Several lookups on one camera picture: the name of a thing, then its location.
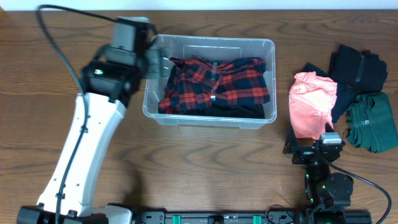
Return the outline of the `red navy plaid shirt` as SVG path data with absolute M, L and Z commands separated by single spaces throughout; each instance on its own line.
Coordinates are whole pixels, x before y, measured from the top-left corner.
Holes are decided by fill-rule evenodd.
M 158 103 L 160 114 L 184 114 L 212 106 L 253 106 L 270 102 L 260 57 L 211 61 L 203 57 L 171 57 L 172 72 Z

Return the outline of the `pink garment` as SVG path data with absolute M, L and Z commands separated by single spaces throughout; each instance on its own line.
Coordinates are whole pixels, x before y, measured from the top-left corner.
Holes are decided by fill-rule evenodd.
M 297 138 L 318 139 L 332 124 L 337 83 L 315 72 L 300 72 L 289 91 L 290 123 Z

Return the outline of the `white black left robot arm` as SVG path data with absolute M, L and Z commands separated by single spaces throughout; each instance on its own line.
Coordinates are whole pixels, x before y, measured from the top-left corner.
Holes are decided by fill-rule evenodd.
M 146 17 L 119 17 L 113 40 L 81 71 L 80 92 L 67 140 L 37 203 L 23 206 L 18 223 L 134 223 L 134 211 L 111 203 L 94 207 L 95 188 L 113 134 L 141 80 L 164 76 Z

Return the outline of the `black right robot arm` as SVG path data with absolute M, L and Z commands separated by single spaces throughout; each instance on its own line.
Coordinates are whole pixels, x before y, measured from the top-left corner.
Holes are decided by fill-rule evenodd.
M 289 127 L 284 154 L 292 163 L 305 169 L 305 196 L 311 206 L 295 212 L 294 223 L 347 223 L 345 208 L 351 205 L 354 180 L 342 172 L 330 171 L 331 163 L 340 157 L 345 143 L 329 123 L 325 132 L 311 146 L 304 145 Z

